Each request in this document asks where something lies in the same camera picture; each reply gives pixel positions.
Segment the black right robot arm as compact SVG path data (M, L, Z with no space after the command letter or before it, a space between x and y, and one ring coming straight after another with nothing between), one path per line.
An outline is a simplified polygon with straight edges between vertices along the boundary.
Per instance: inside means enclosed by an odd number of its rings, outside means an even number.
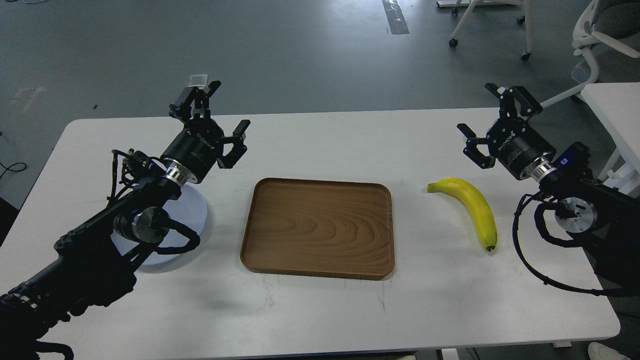
M512 239L519 259L545 285L569 292L606 297L639 294L639 201L606 186L589 168L589 148L577 141L561 154L530 126L542 105L523 86L487 83L498 98L499 116L484 136L460 123L463 153L482 169L499 162L515 180L533 179L538 192L524 194L516 207ZM534 223L541 238L562 248L582 248L595 261L594 273L615 284L585 289L553 280L524 257L519 242L520 218L537 201Z

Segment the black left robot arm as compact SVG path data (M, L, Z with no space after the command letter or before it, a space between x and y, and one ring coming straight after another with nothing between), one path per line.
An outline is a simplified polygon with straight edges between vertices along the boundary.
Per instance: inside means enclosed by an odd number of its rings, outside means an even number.
M231 169L247 152L249 120L226 136L211 116L219 80L186 86L169 116L183 123L160 157L114 149L107 205L54 244L57 259L1 296L1 357L38 360L41 353L74 358L73 349L42 337L58 322L90 306L109 306L133 291L135 271L153 253L182 255L196 249L196 230L164 209L186 183L201 183L218 166Z

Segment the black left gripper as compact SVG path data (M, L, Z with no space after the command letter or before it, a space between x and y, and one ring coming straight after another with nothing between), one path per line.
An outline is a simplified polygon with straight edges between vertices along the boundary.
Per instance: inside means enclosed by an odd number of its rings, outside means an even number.
M250 120L242 120L230 136L211 117L210 98L222 86L213 80L206 86L187 86L175 104L169 105L169 116L187 123L161 155L165 166L178 163L187 169L189 183L201 183L214 166L232 169L247 152L244 144ZM231 150L224 154L224 146Z

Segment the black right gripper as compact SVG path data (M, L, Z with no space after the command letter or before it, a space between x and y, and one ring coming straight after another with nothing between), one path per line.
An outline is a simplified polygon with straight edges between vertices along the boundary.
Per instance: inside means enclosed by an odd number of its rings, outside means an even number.
M541 114L542 105L523 86L505 88L486 83L484 88L498 98L498 118L487 131L487 137L478 137L466 123L458 123L457 129L465 137L464 155L481 169L495 166L496 159L516 180L525 180L526 171L538 158L552 160L557 150L528 123L531 117ZM488 145L489 155L478 149Z

